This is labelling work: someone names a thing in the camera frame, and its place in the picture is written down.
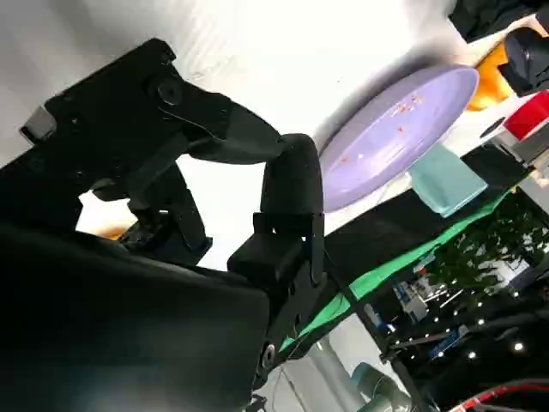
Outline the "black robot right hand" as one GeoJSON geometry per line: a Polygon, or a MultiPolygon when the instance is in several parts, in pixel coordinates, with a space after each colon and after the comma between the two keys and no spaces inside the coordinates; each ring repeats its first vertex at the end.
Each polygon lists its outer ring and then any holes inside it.
{"type": "Polygon", "coordinates": [[[1,170],[1,408],[241,411],[323,290],[323,183],[281,135],[150,39],[49,99],[1,170]],[[177,164],[265,166],[224,271],[177,164]]]}

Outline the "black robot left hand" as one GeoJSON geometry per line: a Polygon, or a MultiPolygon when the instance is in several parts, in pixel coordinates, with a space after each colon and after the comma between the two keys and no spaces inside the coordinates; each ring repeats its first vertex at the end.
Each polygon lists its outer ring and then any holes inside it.
{"type": "Polygon", "coordinates": [[[504,48],[511,73],[509,85],[520,96],[548,89],[548,37],[530,27],[507,34],[504,48]]]}

